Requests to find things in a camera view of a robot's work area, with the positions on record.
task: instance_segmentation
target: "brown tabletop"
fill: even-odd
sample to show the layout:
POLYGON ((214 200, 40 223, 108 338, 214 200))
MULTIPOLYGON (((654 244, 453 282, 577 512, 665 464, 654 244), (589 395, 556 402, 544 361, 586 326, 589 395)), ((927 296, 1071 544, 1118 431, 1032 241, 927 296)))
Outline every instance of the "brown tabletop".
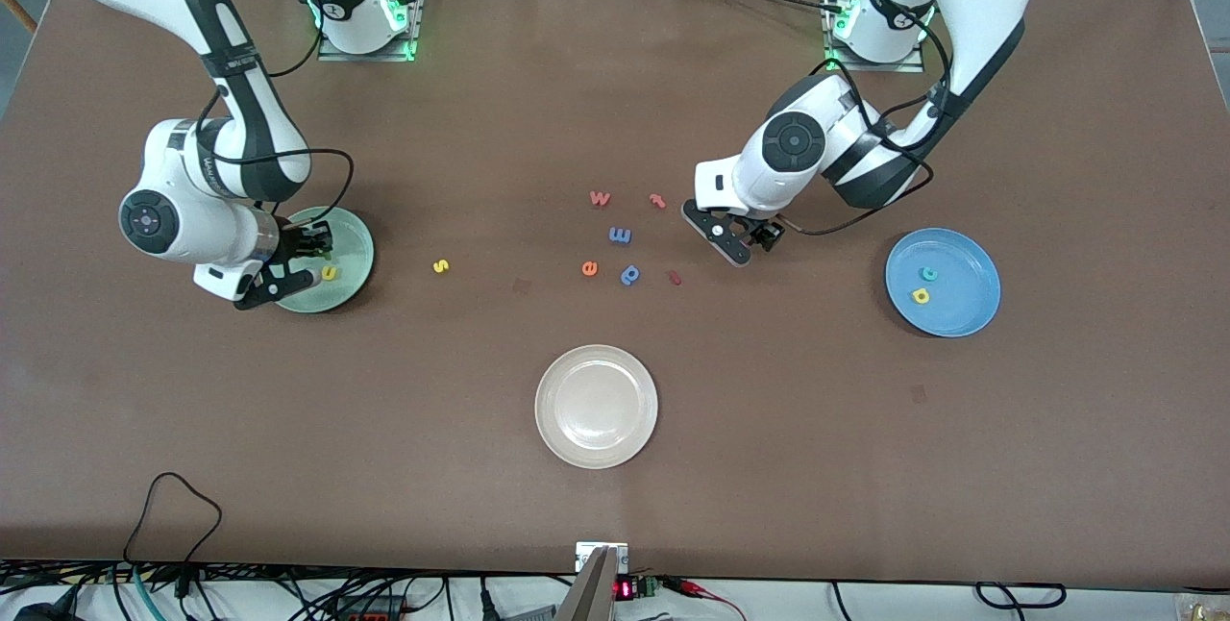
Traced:
MULTIPOLYGON (((235 2, 272 69, 306 47, 294 0, 235 2)), ((226 512, 202 560, 567 571, 608 539, 689 576, 1230 584, 1230 123, 1196 17, 1034 0, 1027 23, 931 187, 734 269, 676 208, 815 64, 813 11, 429 0, 413 64, 278 82, 309 143, 355 156, 370 283, 330 315, 239 314, 116 226, 150 125, 208 98, 196 57, 52 0, 0 125, 0 557, 117 557, 175 469, 226 512), (888 250, 922 226, 995 258, 977 336, 888 304, 888 250), (533 409, 590 342, 661 401, 600 472, 533 409)), ((860 81, 879 106, 929 84, 860 81)), ((788 213, 851 214, 819 180, 788 213)), ((167 485, 134 555, 180 558, 210 515, 167 485)))

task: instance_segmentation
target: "green plate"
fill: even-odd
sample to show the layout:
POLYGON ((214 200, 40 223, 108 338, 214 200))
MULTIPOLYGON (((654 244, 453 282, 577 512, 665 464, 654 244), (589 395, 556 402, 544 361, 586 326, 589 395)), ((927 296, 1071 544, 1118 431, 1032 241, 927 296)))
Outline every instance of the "green plate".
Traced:
MULTIPOLYGON (((325 205, 300 209, 289 219, 292 223, 298 223, 300 219, 311 218, 312 214, 320 214, 321 210, 325 210, 325 205)), ((337 267, 337 279, 316 284, 315 288, 304 289, 278 301, 278 306, 287 311, 320 314, 342 306, 363 288, 368 275, 371 274, 376 248, 371 243, 371 231, 367 224, 357 214, 342 208, 335 208, 328 218, 325 218, 325 223, 328 223, 330 231, 333 232, 333 253, 330 253, 332 258, 330 261, 292 258, 290 271, 321 271, 325 266, 333 266, 337 267)))

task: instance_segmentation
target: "white plate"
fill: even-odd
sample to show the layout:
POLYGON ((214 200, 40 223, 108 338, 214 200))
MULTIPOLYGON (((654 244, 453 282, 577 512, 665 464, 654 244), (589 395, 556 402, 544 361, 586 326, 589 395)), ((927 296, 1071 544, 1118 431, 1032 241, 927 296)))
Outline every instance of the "white plate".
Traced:
POLYGON ((658 390, 637 358, 611 346, 567 350, 544 373, 534 398, 542 440, 584 469, 627 462, 658 423, 658 390))

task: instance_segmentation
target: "gray bracket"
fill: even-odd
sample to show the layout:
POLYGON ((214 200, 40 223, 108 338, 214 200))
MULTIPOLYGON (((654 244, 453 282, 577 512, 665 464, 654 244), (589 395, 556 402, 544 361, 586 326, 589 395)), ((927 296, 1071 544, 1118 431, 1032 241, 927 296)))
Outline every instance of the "gray bracket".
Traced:
POLYGON ((619 573, 627 573, 627 542, 577 542, 577 573, 581 573, 589 555, 598 547, 615 547, 619 551, 619 573))

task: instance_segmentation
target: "plate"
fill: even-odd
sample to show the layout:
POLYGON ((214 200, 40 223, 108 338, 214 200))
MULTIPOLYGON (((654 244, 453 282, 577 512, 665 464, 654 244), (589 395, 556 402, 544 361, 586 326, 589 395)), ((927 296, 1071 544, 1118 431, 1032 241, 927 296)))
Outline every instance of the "plate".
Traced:
POLYGON ((535 419, 560 460, 584 469, 627 462, 658 422, 658 390, 649 370, 611 346, 567 350, 544 373, 535 419))
POLYGON ((966 337, 999 310, 1000 279, 991 257, 969 236, 940 226, 897 241, 884 267, 888 299, 919 331, 966 337), (915 293, 925 303, 918 301, 915 293))
MULTIPOLYGON (((325 205, 300 209, 299 213, 292 214, 288 219, 290 223, 298 223, 300 219, 311 218, 312 214, 320 214, 321 210, 325 210, 325 205)), ((290 258, 290 271, 320 271, 321 267, 333 266, 337 267, 337 279, 316 284, 315 288, 304 289, 301 293, 294 293, 289 298, 277 301, 278 306, 287 311, 321 314, 321 311, 337 309, 354 296, 367 283, 368 275, 371 274, 376 248, 367 224, 357 214, 342 208, 335 208, 332 213, 327 214, 325 223, 328 223, 328 230, 333 232, 331 261, 290 258)))

